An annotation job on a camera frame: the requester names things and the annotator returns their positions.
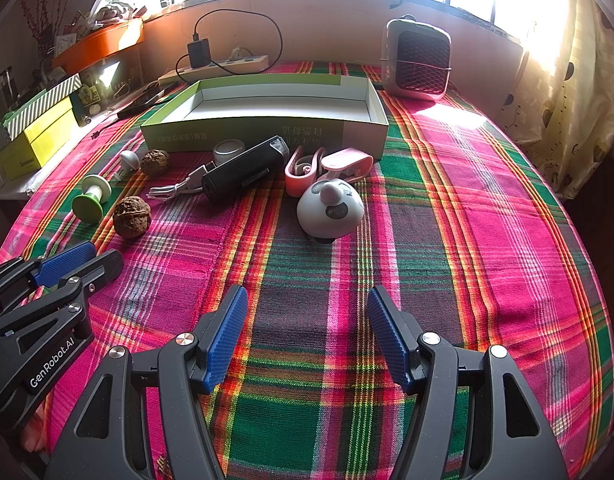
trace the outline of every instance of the silver bolt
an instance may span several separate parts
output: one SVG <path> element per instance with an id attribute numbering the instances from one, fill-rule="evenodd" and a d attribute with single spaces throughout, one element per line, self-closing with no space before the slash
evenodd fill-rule
<path id="1" fill-rule="evenodd" d="M 425 332 L 423 334 L 423 341 L 428 345 L 437 345 L 440 343 L 440 336 L 434 332 Z"/>
<path id="2" fill-rule="evenodd" d="M 504 346 L 494 345 L 490 348 L 492 355 L 498 359 L 503 359 L 507 355 L 507 349 Z"/>
<path id="3" fill-rule="evenodd" d="M 111 357 L 111 359 L 120 359 L 126 351 L 124 346 L 114 346 L 109 351 L 109 357 Z"/>
<path id="4" fill-rule="evenodd" d="M 191 345 L 194 342 L 194 334 L 183 332 L 176 336 L 176 343 L 180 346 Z"/>

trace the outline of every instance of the black lighter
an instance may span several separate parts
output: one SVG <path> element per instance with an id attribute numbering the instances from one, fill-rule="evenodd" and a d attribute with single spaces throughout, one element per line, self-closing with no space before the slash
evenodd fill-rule
<path id="1" fill-rule="evenodd" d="M 289 161 L 289 148 L 276 136 L 242 152 L 203 176 L 203 191 L 213 204 L 282 168 Z"/>

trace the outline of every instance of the green and white spool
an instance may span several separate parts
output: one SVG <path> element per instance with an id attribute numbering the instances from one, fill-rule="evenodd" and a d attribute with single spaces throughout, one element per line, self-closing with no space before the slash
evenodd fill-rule
<path id="1" fill-rule="evenodd" d="M 82 194 L 71 201 L 76 218 L 88 224 L 97 224 L 103 218 L 104 204 L 111 197 L 111 186 L 100 175 L 87 175 L 82 179 Z"/>

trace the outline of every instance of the toy nose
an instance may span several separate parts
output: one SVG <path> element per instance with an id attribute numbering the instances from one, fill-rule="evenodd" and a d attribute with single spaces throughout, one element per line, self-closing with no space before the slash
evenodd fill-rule
<path id="1" fill-rule="evenodd" d="M 324 205 L 340 204 L 341 200 L 343 200 L 343 192 L 336 184 L 328 182 L 321 187 L 321 202 Z"/>

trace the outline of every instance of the curtain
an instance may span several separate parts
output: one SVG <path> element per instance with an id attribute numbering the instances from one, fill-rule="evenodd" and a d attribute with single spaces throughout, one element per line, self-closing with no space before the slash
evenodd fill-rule
<path id="1" fill-rule="evenodd" d="M 594 0 L 539 0 L 532 9 L 524 58 L 496 122 L 570 199 L 614 147 L 614 29 Z"/>

